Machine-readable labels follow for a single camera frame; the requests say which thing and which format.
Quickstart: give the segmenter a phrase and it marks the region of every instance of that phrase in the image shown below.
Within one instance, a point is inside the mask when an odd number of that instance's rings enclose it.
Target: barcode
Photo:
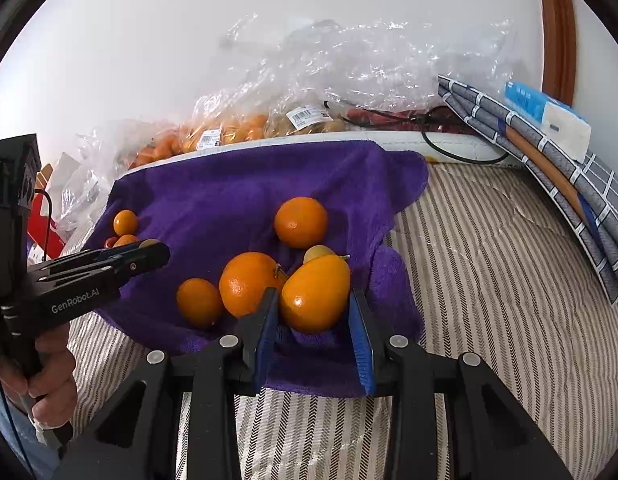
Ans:
[[[312,112],[310,112],[308,110],[302,110],[302,111],[298,112],[297,114],[294,114],[294,121],[298,121],[298,120],[303,119],[305,117],[309,117],[310,115],[312,115]]]
[[[218,146],[218,139],[215,135],[203,135],[200,142],[202,144],[213,144],[214,146]]]

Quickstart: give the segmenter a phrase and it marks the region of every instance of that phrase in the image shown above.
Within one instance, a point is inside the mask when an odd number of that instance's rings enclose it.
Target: brown wooden trim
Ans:
[[[576,81],[576,19],[572,0],[542,0],[544,74],[542,91],[573,104]]]

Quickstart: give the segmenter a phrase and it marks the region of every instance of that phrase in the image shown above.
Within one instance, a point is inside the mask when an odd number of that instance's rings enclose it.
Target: white wall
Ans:
[[[618,174],[618,44],[583,0],[573,0],[578,64],[573,108],[591,124],[590,148]]]
[[[0,65],[0,137],[39,134],[44,162],[109,119],[184,120],[203,92],[218,39],[252,13],[271,37],[307,20],[430,22],[445,39],[511,19],[516,76],[542,77],[540,0],[48,0]]]

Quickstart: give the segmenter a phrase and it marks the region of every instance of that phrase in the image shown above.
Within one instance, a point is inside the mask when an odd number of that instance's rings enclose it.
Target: barcode label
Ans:
[[[333,119],[321,106],[306,105],[291,110],[286,115],[296,130],[301,130],[315,123],[326,123]]]
[[[213,146],[220,146],[220,128],[205,131],[196,144],[196,150],[200,151]]]

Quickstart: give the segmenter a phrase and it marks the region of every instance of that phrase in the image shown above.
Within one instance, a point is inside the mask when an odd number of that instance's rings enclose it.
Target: metal screw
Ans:
[[[480,364],[480,362],[482,362],[482,359],[480,359],[480,356],[477,354],[474,354],[473,352],[467,352],[466,354],[464,354],[462,356],[462,360],[464,361],[465,364],[469,366],[477,366]]]
[[[222,348],[233,348],[238,344],[239,339],[233,334],[223,335],[220,338],[220,346]]]
[[[150,365],[156,365],[164,361],[164,352],[162,350],[152,350],[147,354],[147,362]]]
[[[409,344],[409,340],[403,335],[392,335],[389,338],[389,344],[395,348],[404,348]]]

